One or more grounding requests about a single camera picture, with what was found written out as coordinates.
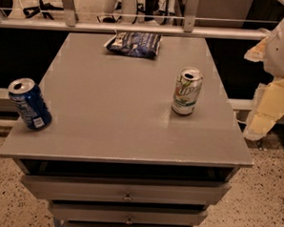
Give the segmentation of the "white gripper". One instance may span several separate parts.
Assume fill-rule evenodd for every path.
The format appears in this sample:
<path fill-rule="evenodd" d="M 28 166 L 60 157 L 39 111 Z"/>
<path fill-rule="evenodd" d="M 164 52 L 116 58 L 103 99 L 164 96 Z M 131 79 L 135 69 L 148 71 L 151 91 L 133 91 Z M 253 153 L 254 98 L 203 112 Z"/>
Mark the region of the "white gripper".
<path fill-rule="evenodd" d="M 263 61 L 267 73 L 279 76 L 265 87 L 261 96 L 255 94 L 257 105 L 249 112 L 243 131 L 246 139 L 260 140 L 284 116 L 284 79 L 281 79 L 284 78 L 284 18 L 268 39 L 247 50 L 244 58 L 251 62 Z"/>

